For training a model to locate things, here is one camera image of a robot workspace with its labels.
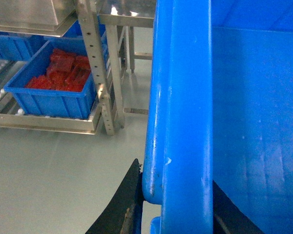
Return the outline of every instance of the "blue plastic crate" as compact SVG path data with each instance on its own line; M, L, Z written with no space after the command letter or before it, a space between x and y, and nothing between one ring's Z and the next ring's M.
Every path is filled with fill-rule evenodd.
M89 76L82 92L27 89L24 86L32 77L45 74L50 64L49 56L54 48L86 56L83 47L66 46L62 43L47 42L32 59L5 85L18 104L28 115L52 117L88 118L96 97L92 75Z
M264 233L293 234L293 0L157 0L153 48L151 233L211 234L213 178Z
M101 36L101 42L102 42L102 48L103 48L103 57L105 64L107 63L108 59L108 48L107 48L107 38L106 38L106 31L105 31L105 25L100 24L99 25L99 31ZM54 41L58 44L63 43L65 46L70 44L72 46L77 47L84 47L84 38L82 34L82 30L80 28L80 25L78 21L76 21L71 28L64 34L61 38L56 37L44 37L46 40Z
M43 46L42 36L13 36L0 32L0 59L28 61Z

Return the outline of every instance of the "red packaged product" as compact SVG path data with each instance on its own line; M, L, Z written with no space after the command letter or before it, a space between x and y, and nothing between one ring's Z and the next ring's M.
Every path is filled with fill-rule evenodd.
M78 74L76 75L76 78L75 78L75 80L79 80L79 79L81 79L81 77L83 77L83 75L84 75L84 73L85 73L85 69L81 69L80 67L78 67L79 68L79 72L78 72Z
M53 81L55 85L63 85L65 79L67 78L67 73L54 71L50 73L48 77Z
M89 63L89 59L87 56L77 56L76 57L76 62L86 62Z
M57 90L57 91L66 91L66 84L63 83L63 84L55 84L55 87L54 87L54 90Z
M38 82L36 86L37 89L51 89L52 86L52 80L46 77L45 75L41 75L38 77Z
M53 53L57 54L57 55L65 55L66 54L66 52L64 50L61 50L61 49L58 49L58 48L54 48Z
M91 71L91 67L90 67L90 64L89 63L86 63L86 62L77 62L75 64L76 64L76 66L79 66L80 68L83 68L85 70Z
M77 54L76 53L66 53L66 56L71 56L71 57L76 57L77 56Z
M75 67L74 70L69 74L69 76L66 78L65 82L67 84L72 84L75 81L75 78L78 76L78 73L80 71L79 67Z
M77 82L73 82L71 84L69 84L67 86L67 91L70 91L70 92L81 92L83 90L84 86L77 83Z
M31 80L25 85L25 88L32 88L35 84L36 77L31 78Z
M56 62L56 71L70 72L72 70L74 61L75 58L73 57L59 58Z
M88 78L89 78L89 75L90 75L90 71L88 71L88 70L83 70L82 75L79 76L79 77L77 77L77 78L76 78L76 81L77 81L79 84L84 85L84 84L87 82L87 80L88 80Z
M59 59L65 58L65 55L61 54L51 54L50 55L50 61L56 63Z
M47 77L50 77L50 74L55 71L56 71L56 64L55 62L51 62L50 65L47 67Z

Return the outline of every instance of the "stainless steel rack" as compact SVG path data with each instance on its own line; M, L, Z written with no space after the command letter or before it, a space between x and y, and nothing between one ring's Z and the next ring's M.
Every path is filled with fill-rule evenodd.
M119 66L104 63L102 43L99 34L99 23L96 4L91 0L75 0L76 12L64 20L63 25L54 31L43 31L28 28L0 27L0 31L23 32L30 34L62 36L77 19L84 36L92 74L97 89L97 97L88 119L72 119L48 116L24 115L11 94L3 90L5 83L24 65L24 62L0 60L0 127L35 129L80 134L96 134L102 125L108 135L112 136L117 129L124 126L124 108L121 93L122 79L127 68L125 27L120 30L115 46L121 57Z

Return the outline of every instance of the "grey floor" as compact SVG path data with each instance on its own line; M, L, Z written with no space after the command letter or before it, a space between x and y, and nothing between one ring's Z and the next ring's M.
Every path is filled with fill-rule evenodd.
M136 29L136 51L151 52L152 30ZM124 103L148 108L151 62L136 61ZM147 116L126 114L116 136L0 128L0 234L84 234L135 158L144 159ZM144 203L142 233L160 207Z

